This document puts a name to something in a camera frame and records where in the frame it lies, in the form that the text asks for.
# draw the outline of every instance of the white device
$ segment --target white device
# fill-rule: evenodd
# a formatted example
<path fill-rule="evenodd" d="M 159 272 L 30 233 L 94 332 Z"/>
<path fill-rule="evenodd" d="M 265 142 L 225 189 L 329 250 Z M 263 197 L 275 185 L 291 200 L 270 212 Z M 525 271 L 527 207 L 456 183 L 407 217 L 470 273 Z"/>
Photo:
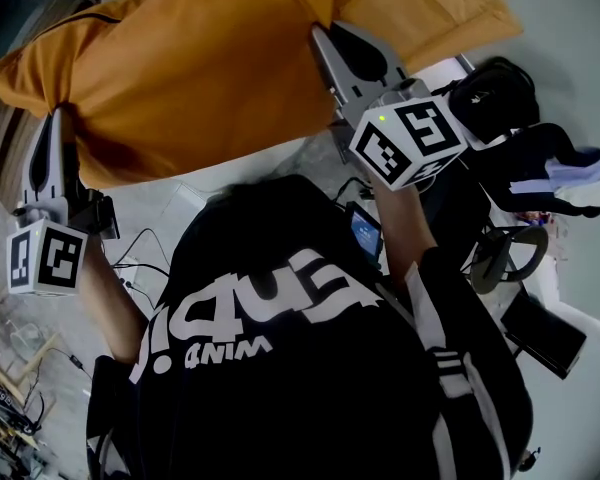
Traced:
<path fill-rule="evenodd" d="M 88 235 L 118 238 L 110 197 L 78 177 L 70 115 L 57 108 L 41 123 L 22 168 L 18 231 L 7 237 L 9 293 L 77 293 Z"/>
<path fill-rule="evenodd" d="M 7 238 L 9 293 L 77 291 L 86 233 L 40 219 Z"/>
<path fill-rule="evenodd" d="M 466 148 L 441 96 L 365 111 L 349 146 L 391 190 L 435 176 Z"/>
<path fill-rule="evenodd" d="M 435 176 L 467 148 L 442 97 L 408 78 L 386 42 L 339 21 L 311 34 L 336 114 L 355 131 L 348 149 L 391 190 Z"/>

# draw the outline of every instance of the orange cloth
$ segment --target orange cloth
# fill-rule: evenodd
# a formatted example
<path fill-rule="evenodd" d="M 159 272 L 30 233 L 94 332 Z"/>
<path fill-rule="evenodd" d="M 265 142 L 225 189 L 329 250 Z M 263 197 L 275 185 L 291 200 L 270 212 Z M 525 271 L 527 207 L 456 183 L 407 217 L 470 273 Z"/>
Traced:
<path fill-rule="evenodd" d="M 119 0 L 0 60 L 0 98 L 40 117 L 65 106 L 91 187 L 175 176 L 324 129 L 309 33 L 334 19 L 411 72 L 520 31 L 501 0 Z"/>

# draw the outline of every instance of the wire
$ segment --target wire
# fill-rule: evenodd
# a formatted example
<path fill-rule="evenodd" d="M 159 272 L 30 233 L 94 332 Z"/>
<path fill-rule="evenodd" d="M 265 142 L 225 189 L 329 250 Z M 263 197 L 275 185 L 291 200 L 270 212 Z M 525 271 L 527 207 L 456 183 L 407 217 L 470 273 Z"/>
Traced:
<path fill-rule="evenodd" d="M 87 377 L 89 377 L 89 380 L 93 380 L 91 375 L 89 375 L 89 372 L 87 372 L 87 370 L 84 369 L 84 365 L 80 362 L 80 360 L 76 356 L 69 355 L 64 350 L 60 350 L 59 348 L 55 348 L 55 347 L 51 347 L 51 348 L 49 348 L 49 350 L 55 350 L 56 352 L 60 352 L 62 355 L 67 356 L 69 358 L 69 361 L 71 361 L 73 363 L 73 366 L 75 366 L 78 370 L 82 371 L 82 373 L 84 373 Z"/>
<path fill-rule="evenodd" d="M 162 244 L 160 243 L 160 240 L 158 239 L 158 235 L 156 235 L 156 232 L 151 229 L 151 228 L 144 228 L 142 231 L 140 231 L 140 233 L 138 233 L 138 236 L 134 239 L 133 242 L 131 242 L 131 245 L 127 248 L 126 251 L 124 251 L 124 254 L 121 256 L 121 258 L 116 261 L 115 263 L 113 263 L 111 266 L 115 267 L 118 265 L 118 263 L 122 263 L 122 260 L 125 258 L 125 256 L 129 253 L 129 251 L 133 248 L 134 245 L 136 245 L 136 242 L 140 239 L 140 237 L 143 235 L 143 233 L 145 233 L 146 231 L 149 231 L 153 234 L 153 236 L 156 239 L 156 242 L 158 242 L 158 247 L 160 247 L 160 251 L 162 251 L 162 256 L 164 257 L 164 261 L 167 262 L 167 265 L 169 266 L 169 268 L 171 268 L 171 263 L 169 263 L 169 260 L 167 259 L 167 255 L 164 253 L 164 249 L 162 248 Z"/>
<path fill-rule="evenodd" d="M 340 190 L 338 190 L 338 195 L 336 195 L 336 197 L 334 197 L 331 201 L 334 203 L 337 203 L 338 199 L 340 199 L 342 194 L 344 194 L 344 191 L 347 190 L 347 187 L 354 181 L 359 183 L 360 185 L 362 185 L 367 190 L 373 190 L 371 185 L 369 185 L 368 183 L 365 183 L 364 181 L 362 181 L 360 178 L 357 178 L 356 176 L 352 176 L 351 178 L 349 178 L 347 181 L 344 182 L 344 185 L 342 185 L 340 187 Z"/>
<path fill-rule="evenodd" d="M 44 398 L 42 398 L 42 393 L 40 393 L 40 391 L 38 391 L 38 395 L 40 396 L 40 403 L 42 404 L 42 406 L 40 407 L 40 416 L 38 416 L 38 419 L 33 424 L 33 427 L 35 429 L 34 432 L 37 432 L 38 430 L 40 430 L 42 428 L 40 426 L 40 420 L 42 420 L 42 417 L 44 416 L 44 410 L 45 410 L 45 403 L 44 403 Z"/>
<path fill-rule="evenodd" d="M 24 399 L 24 405 L 22 406 L 23 411 L 27 410 L 27 405 L 29 405 L 29 398 L 31 398 L 31 393 L 33 393 L 33 390 L 38 385 L 38 381 L 40 380 L 40 366 L 42 366 L 42 361 L 44 361 L 45 357 L 46 357 L 46 353 L 45 353 L 45 355 L 43 355 L 40 358 L 40 362 L 38 363 L 38 368 L 36 370 L 36 380 L 34 381 L 33 384 L 31 384 L 31 387 L 29 388 L 29 392 L 27 393 L 27 397 Z"/>
<path fill-rule="evenodd" d="M 167 274 L 164 270 L 162 270 L 161 268 L 155 267 L 153 265 L 149 265 L 148 263 L 119 263 L 119 264 L 117 264 L 113 268 L 116 268 L 116 269 L 120 268 L 120 269 L 122 269 L 122 268 L 132 268 L 132 267 L 146 267 L 146 268 L 150 268 L 150 269 L 153 269 L 153 270 L 155 270 L 157 272 L 160 272 L 161 274 L 169 277 L 169 274 Z"/>
<path fill-rule="evenodd" d="M 422 189 L 422 190 L 419 190 L 419 191 L 418 191 L 418 193 L 419 193 L 420 195 L 422 195 L 422 194 L 424 194 L 424 193 L 425 193 L 427 190 L 429 190 L 431 187 L 433 187 L 433 184 L 436 182 L 436 178 L 437 178 L 437 177 L 438 177 L 438 175 L 437 175 L 437 174 L 434 174 L 434 175 L 433 175 L 433 178 L 431 179 L 431 183 L 429 183 L 429 184 L 427 185 L 427 187 L 426 187 L 426 188 L 424 188 L 424 189 Z"/>
<path fill-rule="evenodd" d="M 153 305 L 153 302 L 151 302 L 151 297 L 149 297 L 149 296 L 148 296 L 146 293 L 144 293 L 142 290 L 138 290 L 138 289 L 137 289 L 135 286 L 133 286 L 133 285 L 131 284 L 131 282 L 129 282 L 129 281 L 127 281 L 127 282 L 125 283 L 125 286 L 126 286 L 127 288 L 131 288 L 132 290 L 134 290 L 134 291 L 136 291 L 136 292 L 138 292 L 138 293 L 141 293 L 142 295 L 144 295 L 144 296 L 147 298 L 147 300 L 149 301 L 149 304 L 151 304 L 151 309 L 156 309 L 156 307 Z"/>
<path fill-rule="evenodd" d="M 444 96 L 449 91 L 452 91 L 456 87 L 456 85 L 458 85 L 459 82 L 460 82 L 460 80 L 451 80 L 451 82 L 449 82 L 444 87 L 440 87 L 434 91 L 431 91 L 431 96 L 438 96 L 438 95 Z"/>

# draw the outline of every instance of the black headphones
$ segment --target black headphones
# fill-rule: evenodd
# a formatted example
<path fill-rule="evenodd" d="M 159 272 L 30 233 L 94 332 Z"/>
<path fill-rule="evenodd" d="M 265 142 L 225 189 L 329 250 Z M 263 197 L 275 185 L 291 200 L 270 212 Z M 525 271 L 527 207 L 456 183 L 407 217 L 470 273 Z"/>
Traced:
<path fill-rule="evenodd" d="M 509 249 L 513 243 L 535 245 L 533 257 L 522 268 L 507 271 Z M 540 226 L 495 228 L 478 239 L 471 266 L 471 285 L 476 293 L 493 291 L 498 283 L 516 283 L 528 278 L 538 268 L 549 248 L 549 235 Z"/>

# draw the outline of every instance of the small screen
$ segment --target small screen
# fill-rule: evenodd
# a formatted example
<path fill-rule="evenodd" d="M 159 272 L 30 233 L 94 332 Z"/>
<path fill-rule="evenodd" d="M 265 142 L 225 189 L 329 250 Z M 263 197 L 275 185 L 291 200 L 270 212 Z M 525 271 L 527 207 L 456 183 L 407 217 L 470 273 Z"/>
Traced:
<path fill-rule="evenodd" d="M 380 230 L 373 227 L 364 217 L 355 211 L 351 219 L 351 229 L 360 247 L 375 258 L 376 251 L 378 250 L 378 240 L 380 240 Z"/>

